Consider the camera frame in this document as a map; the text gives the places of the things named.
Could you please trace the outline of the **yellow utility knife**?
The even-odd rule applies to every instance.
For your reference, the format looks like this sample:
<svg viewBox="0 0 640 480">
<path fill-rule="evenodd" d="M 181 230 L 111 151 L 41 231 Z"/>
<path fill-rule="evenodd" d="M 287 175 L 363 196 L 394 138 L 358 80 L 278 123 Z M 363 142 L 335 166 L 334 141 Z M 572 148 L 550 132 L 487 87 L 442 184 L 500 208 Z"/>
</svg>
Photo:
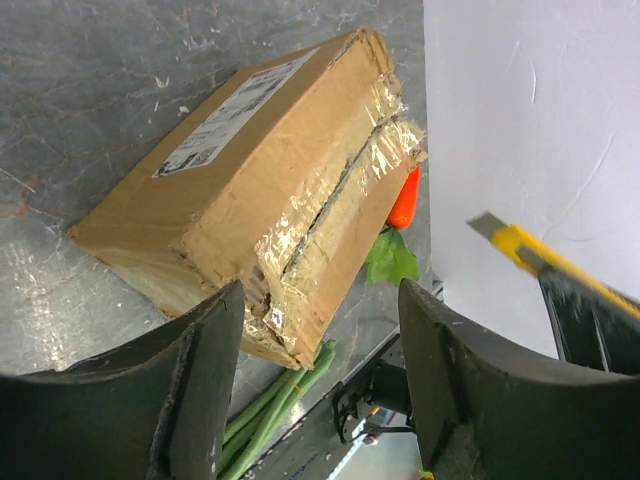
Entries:
<svg viewBox="0 0 640 480">
<path fill-rule="evenodd" d="M 582 270 L 519 225 L 506 224 L 490 212 L 467 221 L 467 225 L 484 237 L 518 268 L 538 277 L 552 269 L 577 281 L 609 304 L 639 320 L 639 308 L 600 280 Z"/>
</svg>

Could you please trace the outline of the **brown cardboard express box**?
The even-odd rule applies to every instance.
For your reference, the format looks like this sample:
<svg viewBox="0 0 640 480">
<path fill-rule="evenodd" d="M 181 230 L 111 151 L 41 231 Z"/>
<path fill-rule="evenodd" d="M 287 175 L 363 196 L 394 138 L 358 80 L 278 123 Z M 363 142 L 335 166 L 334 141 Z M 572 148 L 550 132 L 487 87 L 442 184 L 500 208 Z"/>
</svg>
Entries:
<svg viewBox="0 0 640 480">
<path fill-rule="evenodd" d="M 165 316 L 244 289 L 242 349 L 307 368 L 427 155 L 382 36 L 239 70 L 70 231 Z"/>
</svg>

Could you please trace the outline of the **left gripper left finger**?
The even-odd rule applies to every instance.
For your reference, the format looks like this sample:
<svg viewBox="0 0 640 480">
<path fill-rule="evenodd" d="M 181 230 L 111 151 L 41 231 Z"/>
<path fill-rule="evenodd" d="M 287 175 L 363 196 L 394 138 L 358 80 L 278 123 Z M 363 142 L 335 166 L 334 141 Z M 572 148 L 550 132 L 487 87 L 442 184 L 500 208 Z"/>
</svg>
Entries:
<svg viewBox="0 0 640 480">
<path fill-rule="evenodd" d="M 5 479 L 213 479 L 244 322 L 232 282 L 63 371 L 1 379 Z"/>
</svg>

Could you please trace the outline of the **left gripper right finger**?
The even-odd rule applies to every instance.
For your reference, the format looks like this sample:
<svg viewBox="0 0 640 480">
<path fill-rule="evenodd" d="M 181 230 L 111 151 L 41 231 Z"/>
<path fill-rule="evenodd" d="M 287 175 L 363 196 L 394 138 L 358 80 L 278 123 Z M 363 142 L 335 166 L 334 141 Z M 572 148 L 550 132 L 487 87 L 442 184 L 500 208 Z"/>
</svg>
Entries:
<svg viewBox="0 0 640 480">
<path fill-rule="evenodd" d="M 435 470 L 473 429 L 491 479 L 636 479 L 639 378 L 553 359 L 403 280 L 398 309 L 414 428 Z"/>
</svg>

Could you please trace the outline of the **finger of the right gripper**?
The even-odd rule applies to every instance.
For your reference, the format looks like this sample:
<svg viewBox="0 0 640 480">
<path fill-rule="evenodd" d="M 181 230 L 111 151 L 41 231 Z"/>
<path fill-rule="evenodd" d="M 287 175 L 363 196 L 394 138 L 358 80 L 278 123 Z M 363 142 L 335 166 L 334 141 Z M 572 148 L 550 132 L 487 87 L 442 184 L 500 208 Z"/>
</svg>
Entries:
<svg viewBox="0 0 640 480">
<path fill-rule="evenodd" d="M 558 356 L 617 374 L 639 372 L 639 320 L 565 273 L 547 268 L 538 282 Z"/>
</svg>

